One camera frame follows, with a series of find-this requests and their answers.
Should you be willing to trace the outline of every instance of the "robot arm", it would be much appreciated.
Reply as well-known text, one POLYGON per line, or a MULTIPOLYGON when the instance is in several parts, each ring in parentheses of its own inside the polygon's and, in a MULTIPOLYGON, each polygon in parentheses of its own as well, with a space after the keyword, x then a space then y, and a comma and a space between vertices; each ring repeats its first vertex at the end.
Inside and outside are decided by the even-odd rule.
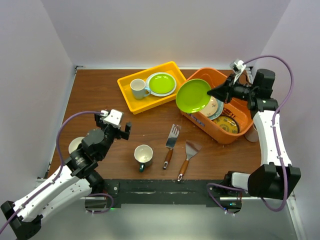
POLYGON ((114 139, 129 139, 131 123, 121 131, 123 113, 117 110, 101 111, 95 114, 96 126, 89 131, 76 149, 70 153, 56 181, 59 169, 35 190, 15 202, 6 201, 1 205, 5 217, 9 219, 18 209, 19 213, 9 223, 18 240, 32 238, 51 216, 91 193, 101 193, 105 188, 103 178, 95 171, 98 161, 102 161, 114 139), (41 190, 25 207, 22 204, 41 190))
POLYGON ((287 173, 288 196, 298 183, 301 172, 299 168, 292 167, 285 150, 279 125, 279 113, 275 115, 275 121, 273 121, 278 108, 278 102, 271 98, 275 73, 267 69, 258 69, 253 84, 247 86, 236 79, 245 68, 243 62, 236 60, 230 66, 236 74, 231 74, 222 85, 211 89, 207 94, 225 103, 229 103, 232 98, 247 101, 247 108, 250 110, 259 136, 261 166, 252 174, 229 171, 225 175, 223 185, 244 189, 253 197, 283 199, 284 174, 280 158, 283 159, 287 173), (276 130, 278 145, 281 149, 280 156, 278 156, 274 130, 276 130))

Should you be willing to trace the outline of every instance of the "wooden handle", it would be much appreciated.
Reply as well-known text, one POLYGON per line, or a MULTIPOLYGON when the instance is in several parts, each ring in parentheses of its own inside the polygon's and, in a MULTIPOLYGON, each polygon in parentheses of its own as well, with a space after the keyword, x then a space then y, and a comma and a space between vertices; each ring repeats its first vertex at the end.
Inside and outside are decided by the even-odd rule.
POLYGON ((180 182, 183 178, 183 176, 185 175, 186 171, 187 171, 187 168, 188 168, 188 164, 189 164, 189 161, 188 160, 184 160, 181 168, 180 168, 180 172, 179 172, 179 175, 178 175, 178 182, 180 182))
POLYGON ((168 164, 170 163, 170 160, 171 160, 171 157, 172 157, 172 153, 174 152, 174 150, 171 148, 169 149, 168 153, 166 154, 165 156, 165 160, 164 160, 164 163, 163 163, 163 169, 166 170, 167 169, 167 166, 168 164))

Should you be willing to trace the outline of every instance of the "green plate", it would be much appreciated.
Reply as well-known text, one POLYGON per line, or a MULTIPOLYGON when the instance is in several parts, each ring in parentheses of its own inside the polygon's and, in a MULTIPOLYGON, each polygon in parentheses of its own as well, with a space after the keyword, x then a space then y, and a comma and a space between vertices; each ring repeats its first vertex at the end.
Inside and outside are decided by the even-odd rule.
POLYGON ((202 79, 191 79, 185 82, 176 94, 175 102, 178 108, 191 114, 202 110, 210 101, 207 92, 211 89, 209 83, 202 79))
POLYGON ((157 94, 166 94, 174 89, 176 80, 168 73, 156 73, 148 82, 149 88, 152 92, 157 94))

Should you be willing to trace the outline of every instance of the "dish rack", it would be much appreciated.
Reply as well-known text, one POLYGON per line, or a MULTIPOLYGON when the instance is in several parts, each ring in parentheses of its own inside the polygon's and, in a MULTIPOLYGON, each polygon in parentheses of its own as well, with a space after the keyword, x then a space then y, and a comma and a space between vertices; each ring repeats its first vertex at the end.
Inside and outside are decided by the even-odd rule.
MULTIPOLYGON (((216 69, 204 67, 196 71, 187 81, 191 79, 203 79, 209 83, 211 88, 215 88, 223 84, 227 76, 216 69)), ((237 138, 244 135, 253 124, 250 111, 247 108, 247 102, 235 98, 230 103, 224 104, 221 115, 227 115, 238 123, 240 129, 239 133, 236 134, 223 130, 201 112, 185 113, 181 111, 181 113, 220 144, 234 142, 237 138)))

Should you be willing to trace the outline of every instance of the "wooden table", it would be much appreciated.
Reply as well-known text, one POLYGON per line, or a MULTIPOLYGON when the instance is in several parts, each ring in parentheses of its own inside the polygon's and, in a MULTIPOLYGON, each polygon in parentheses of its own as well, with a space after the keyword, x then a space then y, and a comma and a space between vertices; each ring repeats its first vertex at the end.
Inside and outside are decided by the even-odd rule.
MULTIPOLYGON (((106 158, 99 162, 96 169, 105 179, 176 179, 186 158, 186 140, 198 142, 201 151, 190 160, 183 179, 223 179, 228 171, 252 173, 260 166, 259 143, 251 143, 244 136, 228 145, 218 144, 209 135, 181 115, 175 101, 157 106, 133 115, 119 89, 117 80, 140 70, 78 70, 64 120, 81 111, 100 111, 116 109, 124 112, 122 126, 132 122, 129 141, 115 140, 106 158), (167 170, 162 166, 168 152, 165 147, 172 124, 182 126, 167 170), (147 144, 153 149, 153 164, 143 173, 134 159, 138 145, 147 144)), ((182 70, 186 78, 195 70, 182 70)), ((221 70, 225 75, 229 70, 221 70)), ((85 136, 96 128, 94 116, 83 115, 73 119, 63 130, 60 137, 62 154, 68 157, 69 143, 76 137, 85 136)), ((49 176, 59 167, 59 157, 55 151, 49 176)))

